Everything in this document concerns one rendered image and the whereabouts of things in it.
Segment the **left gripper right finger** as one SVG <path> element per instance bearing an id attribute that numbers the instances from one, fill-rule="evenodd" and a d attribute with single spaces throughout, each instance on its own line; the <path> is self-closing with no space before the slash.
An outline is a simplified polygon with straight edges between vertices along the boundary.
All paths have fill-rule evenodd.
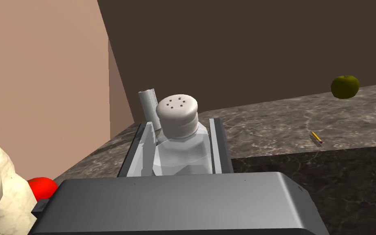
<path id="1" fill-rule="evenodd" d="M 220 118 L 210 118 L 209 129 L 213 173 L 233 173 L 234 170 L 222 120 Z"/>

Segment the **glass salt shaker white cap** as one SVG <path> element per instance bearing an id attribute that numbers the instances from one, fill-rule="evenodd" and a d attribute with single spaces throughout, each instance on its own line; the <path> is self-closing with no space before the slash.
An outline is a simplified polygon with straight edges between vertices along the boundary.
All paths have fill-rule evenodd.
<path id="1" fill-rule="evenodd" d="M 155 176 L 212 173 L 207 128 L 199 122 L 198 102 L 189 95 L 171 95 L 160 101 L 161 124 L 153 162 Z"/>

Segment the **white paper towel roll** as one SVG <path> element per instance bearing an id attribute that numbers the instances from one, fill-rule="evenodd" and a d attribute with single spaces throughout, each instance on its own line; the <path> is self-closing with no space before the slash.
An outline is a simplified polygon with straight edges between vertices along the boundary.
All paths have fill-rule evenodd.
<path id="1" fill-rule="evenodd" d="M 157 98 L 154 89 L 138 92 L 140 102 L 147 122 L 152 122 L 155 131 L 161 129 L 160 121 L 156 113 Z"/>

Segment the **green apple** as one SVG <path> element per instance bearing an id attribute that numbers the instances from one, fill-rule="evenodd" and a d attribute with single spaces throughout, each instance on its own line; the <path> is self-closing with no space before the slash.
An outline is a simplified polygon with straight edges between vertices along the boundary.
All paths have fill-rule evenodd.
<path id="1" fill-rule="evenodd" d="M 332 95 L 338 99 L 350 99 L 357 95 L 360 83 L 354 76 L 339 76 L 330 86 Z"/>

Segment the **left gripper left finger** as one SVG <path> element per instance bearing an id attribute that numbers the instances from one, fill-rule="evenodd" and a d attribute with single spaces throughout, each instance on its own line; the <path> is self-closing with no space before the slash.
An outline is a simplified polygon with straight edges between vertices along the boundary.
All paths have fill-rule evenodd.
<path id="1" fill-rule="evenodd" d="M 156 150 L 156 134 L 152 122 L 139 125 L 130 148 L 122 163 L 118 177 L 153 176 L 153 162 Z"/>

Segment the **red tomato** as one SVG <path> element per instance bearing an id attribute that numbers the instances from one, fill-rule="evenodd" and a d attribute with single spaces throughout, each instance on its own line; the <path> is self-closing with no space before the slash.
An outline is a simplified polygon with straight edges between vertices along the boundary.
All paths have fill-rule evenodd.
<path id="1" fill-rule="evenodd" d="M 50 178 L 36 177 L 27 181 L 37 202 L 50 198 L 58 185 Z"/>

